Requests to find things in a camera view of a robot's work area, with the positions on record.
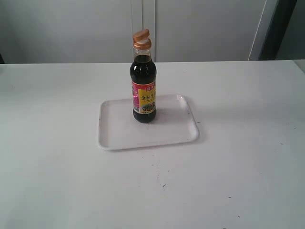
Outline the dark soy sauce bottle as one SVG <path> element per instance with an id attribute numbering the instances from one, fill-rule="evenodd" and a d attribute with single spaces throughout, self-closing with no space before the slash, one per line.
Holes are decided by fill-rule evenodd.
<path id="1" fill-rule="evenodd" d="M 133 37 L 134 60 L 130 67 L 133 96 L 133 116 L 141 123 L 156 117 L 156 75 L 152 61 L 152 42 L 148 29 L 136 32 Z"/>

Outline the white rectangular plastic tray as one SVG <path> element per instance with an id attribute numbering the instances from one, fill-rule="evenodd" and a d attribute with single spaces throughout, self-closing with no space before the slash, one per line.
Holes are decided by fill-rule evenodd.
<path id="1" fill-rule="evenodd" d="M 99 144 L 105 150 L 127 150 L 188 143 L 199 130 L 186 97 L 159 95 L 157 115 L 147 124 L 138 122 L 131 111 L 131 99 L 109 100 L 100 106 Z"/>

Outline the dark door frame post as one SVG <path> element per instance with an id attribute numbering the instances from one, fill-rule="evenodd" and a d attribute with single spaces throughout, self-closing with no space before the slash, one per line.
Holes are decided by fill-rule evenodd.
<path id="1" fill-rule="evenodd" d="M 297 0 L 278 0 L 269 24 L 262 49 L 260 61 L 275 60 L 283 41 L 285 32 L 294 12 Z"/>

